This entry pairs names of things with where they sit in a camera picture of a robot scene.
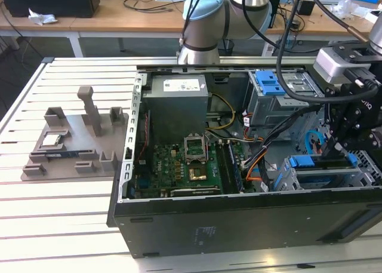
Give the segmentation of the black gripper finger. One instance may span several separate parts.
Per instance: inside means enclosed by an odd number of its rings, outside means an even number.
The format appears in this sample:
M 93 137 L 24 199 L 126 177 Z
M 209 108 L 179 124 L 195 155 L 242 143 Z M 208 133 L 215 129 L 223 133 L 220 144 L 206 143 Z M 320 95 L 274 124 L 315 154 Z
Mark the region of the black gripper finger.
M 325 123 L 329 127 L 329 136 L 322 148 L 324 159 L 334 159 L 342 155 L 337 146 L 347 147 L 349 131 L 358 122 L 361 110 L 356 102 L 330 103 L 324 106 Z
M 374 129 L 350 129 L 337 142 L 347 151 L 371 151 L 381 148 L 381 130 Z

